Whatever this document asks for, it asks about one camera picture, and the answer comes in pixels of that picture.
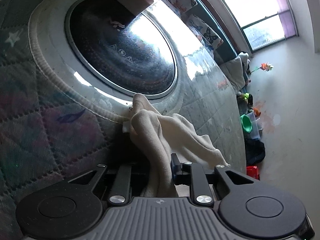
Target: black bag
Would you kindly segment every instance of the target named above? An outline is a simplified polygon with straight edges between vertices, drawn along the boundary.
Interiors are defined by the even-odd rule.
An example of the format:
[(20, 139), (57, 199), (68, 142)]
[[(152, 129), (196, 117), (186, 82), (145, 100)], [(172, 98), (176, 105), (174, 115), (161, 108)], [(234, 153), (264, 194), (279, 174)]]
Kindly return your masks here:
[(263, 142), (259, 139), (244, 139), (244, 146), (247, 166), (252, 166), (263, 161), (266, 156)]

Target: red box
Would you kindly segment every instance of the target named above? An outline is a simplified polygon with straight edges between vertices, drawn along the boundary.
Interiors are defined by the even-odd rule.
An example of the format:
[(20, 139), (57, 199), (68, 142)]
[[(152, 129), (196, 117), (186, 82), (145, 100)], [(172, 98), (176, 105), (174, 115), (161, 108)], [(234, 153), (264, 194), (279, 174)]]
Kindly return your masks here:
[(260, 172), (259, 172), (259, 168), (257, 166), (248, 166), (247, 167), (247, 175), (254, 178), (254, 179), (260, 180)]

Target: purple curtain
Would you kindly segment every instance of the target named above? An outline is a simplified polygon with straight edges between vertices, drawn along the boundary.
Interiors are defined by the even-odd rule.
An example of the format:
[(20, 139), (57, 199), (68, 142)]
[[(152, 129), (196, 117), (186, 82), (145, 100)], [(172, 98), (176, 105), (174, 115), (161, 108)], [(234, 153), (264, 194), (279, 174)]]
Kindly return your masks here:
[(286, 38), (296, 35), (296, 29), (294, 27), (293, 18), (290, 12), (289, 4), (287, 0), (277, 0), (279, 18), (284, 30), (284, 36)]

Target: silver screw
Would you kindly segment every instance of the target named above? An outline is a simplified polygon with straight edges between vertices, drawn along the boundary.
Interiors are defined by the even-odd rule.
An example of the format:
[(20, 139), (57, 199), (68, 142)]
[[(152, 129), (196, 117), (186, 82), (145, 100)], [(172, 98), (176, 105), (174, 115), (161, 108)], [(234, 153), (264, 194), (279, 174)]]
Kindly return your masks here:
[(196, 200), (199, 202), (199, 203), (210, 203), (212, 201), (212, 197), (209, 197), (207, 195), (201, 195), (201, 196), (198, 196), (196, 198)]
[(120, 195), (115, 195), (109, 198), (110, 202), (112, 203), (123, 203), (125, 201), (125, 197), (120, 196)]

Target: beige towel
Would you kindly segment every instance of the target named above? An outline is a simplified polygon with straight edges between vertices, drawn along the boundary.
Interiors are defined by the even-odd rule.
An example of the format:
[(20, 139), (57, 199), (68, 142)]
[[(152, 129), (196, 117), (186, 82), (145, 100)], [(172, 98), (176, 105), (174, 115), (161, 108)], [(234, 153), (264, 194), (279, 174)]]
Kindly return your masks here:
[(205, 169), (228, 165), (208, 135), (198, 136), (193, 125), (179, 114), (162, 116), (144, 95), (133, 98), (131, 141), (150, 161), (149, 183), (144, 196), (177, 196), (171, 173), (171, 153), (180, 162), (200, 163)]

